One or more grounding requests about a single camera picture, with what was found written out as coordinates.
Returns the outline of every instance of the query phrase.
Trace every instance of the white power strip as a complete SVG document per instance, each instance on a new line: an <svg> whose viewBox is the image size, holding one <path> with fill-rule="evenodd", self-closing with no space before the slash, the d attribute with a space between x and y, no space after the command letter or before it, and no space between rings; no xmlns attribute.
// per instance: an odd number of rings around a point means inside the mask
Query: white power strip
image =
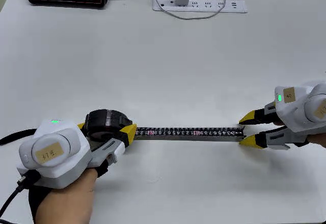
<svg viewBox="0 0 326 224"><path fill-rule="evenodd" d="M223 5L222 0L189 0L188 6L177 6L174 0L158 0L158 3L166 11L177 12L216 12ZM157 2L153 0L153 10L162 11ZM227 0L221 13L247 13L247 7L244 1Z"/></svg>

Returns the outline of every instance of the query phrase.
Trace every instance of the handwritten label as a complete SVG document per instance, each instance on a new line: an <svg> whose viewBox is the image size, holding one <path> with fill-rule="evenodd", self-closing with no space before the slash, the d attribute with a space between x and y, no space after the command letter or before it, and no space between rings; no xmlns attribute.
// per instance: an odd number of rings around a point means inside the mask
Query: handwritten label
<svg viewBox="0 0 326 224"><path fill-rule="evenodd" d="M283 89L284 103L295 102L295 91L294 87Z"/></svg>
<svg viewBox="0 0 326 224"><path fill-rule="evenodd" d="M37 160L40 164L46 163L49 160L57 158L60 155L63 155L63 150L59 142L51 144L44 149L36 151L35 153Z"/></svg>
<svg viewBox="0 0 326 224"><path fill-rule="evenodd" d="M320 104L318 109L315 111L314 115L321 120L326 116L326 99Z"/></svg>

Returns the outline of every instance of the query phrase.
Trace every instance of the white table surface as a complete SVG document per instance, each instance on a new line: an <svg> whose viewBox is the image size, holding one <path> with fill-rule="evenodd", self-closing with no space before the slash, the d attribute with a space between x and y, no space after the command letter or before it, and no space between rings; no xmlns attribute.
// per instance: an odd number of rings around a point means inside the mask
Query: white table surface
<svg viewBox="0 0 326 224"><path fill-rule="evenodd" d="M248 14L181 21L151 0L0 13L0 137L98 108L139 126L230 126L277 85L326 77L326 0L245 0ZM268 127L256 127L261 130ZM3 202L19 142L0 148ZM97 181L91 223L298 223L326 219L326 150L137 141ZM31 223L27 192L4 215Z"/></svg>

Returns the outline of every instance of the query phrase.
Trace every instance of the finger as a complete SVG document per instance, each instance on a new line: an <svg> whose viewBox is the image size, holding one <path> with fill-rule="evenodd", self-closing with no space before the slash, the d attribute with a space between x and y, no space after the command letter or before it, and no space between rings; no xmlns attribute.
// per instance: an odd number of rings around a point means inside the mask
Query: finger
<svg viewBox="0 0 326 224"><path fill-rule="evenodd" d="M322 145L324 148L326 148L326 133L323 134L316 134L316 135L309 135L307 137L307 140L310 143L313 144L320 144Z"/></svg>

